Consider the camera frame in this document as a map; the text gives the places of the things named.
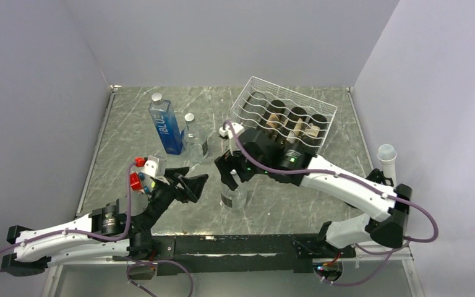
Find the blue water bottle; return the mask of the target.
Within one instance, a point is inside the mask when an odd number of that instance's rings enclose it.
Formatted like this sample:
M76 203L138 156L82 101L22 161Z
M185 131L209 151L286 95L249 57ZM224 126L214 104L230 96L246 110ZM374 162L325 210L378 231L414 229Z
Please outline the blue water bottle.
M148 111L165 152L180 155L182 137L172 103L164 99L161 93L154 93L151 99Z

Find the green labelled wine bottle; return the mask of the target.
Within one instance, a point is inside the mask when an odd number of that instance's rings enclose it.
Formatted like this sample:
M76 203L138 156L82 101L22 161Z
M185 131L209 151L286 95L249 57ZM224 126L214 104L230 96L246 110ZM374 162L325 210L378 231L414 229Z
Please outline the green labelled wine bottle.
M321 114L313 114L310 117L309 124L301 137L302 143L307 147L309 153L316 155L320 149L323 137L328 128L327 118Z

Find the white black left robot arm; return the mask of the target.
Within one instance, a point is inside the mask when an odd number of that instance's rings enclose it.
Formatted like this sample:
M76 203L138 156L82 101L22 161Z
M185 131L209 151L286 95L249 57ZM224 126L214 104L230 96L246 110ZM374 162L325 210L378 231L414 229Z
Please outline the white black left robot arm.
M125 198L58 226L10 227L10 247L1 253L0 272L26 277L77 259L149 260L159 254L153 226L173 202L198 202L209 175L188 177L189 167L151 165L150 173L136 173L132 167L127 170Z

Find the dark olive wine bottle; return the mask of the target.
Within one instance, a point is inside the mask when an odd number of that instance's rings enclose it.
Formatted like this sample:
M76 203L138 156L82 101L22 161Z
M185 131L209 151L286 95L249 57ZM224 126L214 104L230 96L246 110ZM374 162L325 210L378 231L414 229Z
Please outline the dark olive wine bottle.
M259 129L263 130L268 137L271 137L276 132L277 126L281 124L285 107L285 104L281 100L273 100L269 103L259 126Z

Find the clear silver cap bottle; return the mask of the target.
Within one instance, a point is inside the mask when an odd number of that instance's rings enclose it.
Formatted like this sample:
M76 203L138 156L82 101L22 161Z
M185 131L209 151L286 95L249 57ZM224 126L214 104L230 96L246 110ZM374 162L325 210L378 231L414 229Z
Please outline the clear silver cap bottle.
M246 185L241 182L235 170L231 171L231 176L233 177L238 187L235 190L232 190L226 184L222 183L220 198L222 205L229 209L237 210L244 207L244 205L246 204L247 188Z

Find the small clear silver-cap bottle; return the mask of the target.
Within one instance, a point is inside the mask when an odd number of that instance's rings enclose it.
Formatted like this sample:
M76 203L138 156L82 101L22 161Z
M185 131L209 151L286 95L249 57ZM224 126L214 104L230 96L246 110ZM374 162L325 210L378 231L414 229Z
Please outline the small clear silver-cap bottle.
M197 124L193 113L187 113L184 120L186 126L182 132L183 149L189 160L200 162L208 155L207 133Z

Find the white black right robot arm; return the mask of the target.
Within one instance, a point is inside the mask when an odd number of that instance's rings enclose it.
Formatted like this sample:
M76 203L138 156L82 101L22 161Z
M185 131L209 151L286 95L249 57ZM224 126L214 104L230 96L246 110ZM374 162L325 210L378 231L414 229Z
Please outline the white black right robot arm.
M409 186L384 183L377 170L374 179L346 171L324 157L296 146L280 147L266 133L244 129L240 124L225 125L218 131L229 149L216 158L221 182L230 189L263 174L281 184L314 189L336 197L362 213L340 222L325 222L317 237L317 250L331 257L340 249L366 241L386 248L401 248L408 219Z

